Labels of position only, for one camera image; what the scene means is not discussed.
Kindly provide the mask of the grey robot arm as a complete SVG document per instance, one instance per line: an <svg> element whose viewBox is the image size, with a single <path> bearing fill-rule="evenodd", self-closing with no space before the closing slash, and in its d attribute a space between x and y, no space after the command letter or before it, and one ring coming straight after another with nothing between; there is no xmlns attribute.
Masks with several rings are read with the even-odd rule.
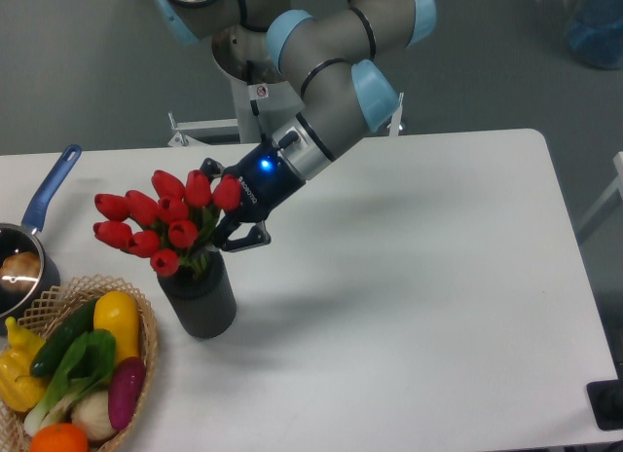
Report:
<svg viewBox="0 0 623 452"><path fill-rule="evenodd" d="M154 1L181 41L228 36L247 79L272 65L303 104L235 165L202 164L241 190L212 235L228 252L266 245L271 211L390 119L399 97L374 60L426 38L437 21L435 0L347 0L326 19L289 0Z"/></svg>

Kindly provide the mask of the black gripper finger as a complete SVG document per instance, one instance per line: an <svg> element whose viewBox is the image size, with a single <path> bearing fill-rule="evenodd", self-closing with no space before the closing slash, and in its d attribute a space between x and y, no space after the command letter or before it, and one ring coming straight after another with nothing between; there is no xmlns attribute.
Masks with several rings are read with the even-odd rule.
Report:
<svg viewBox="0 0 623 452"><path fill-rule="evenodd" d="M212 244L224 252L249 250L272 242L264 220L252 223L245 236L233 239L242 222L234 215L225 215L212 233Z"/></svg>
<svg viewBox="0 0 623 452"><path fill-rule="evenodd" d="M209 182L220 180L226 167L212 158L205 158L200 166L200 172L208 179Z"/></svg>

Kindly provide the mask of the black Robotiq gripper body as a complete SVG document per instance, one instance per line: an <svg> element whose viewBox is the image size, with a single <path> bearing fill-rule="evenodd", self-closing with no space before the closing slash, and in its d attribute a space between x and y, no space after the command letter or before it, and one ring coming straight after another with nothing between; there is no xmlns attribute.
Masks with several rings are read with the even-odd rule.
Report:
<svg viewBox="0 0 623 452"><path fill-rule="evenodd" d="M238 163L226 167L240 185L239 206L226 216L235 223L257 223L301 189L306 181L279 156L271 141L262 142Z"/></svg>

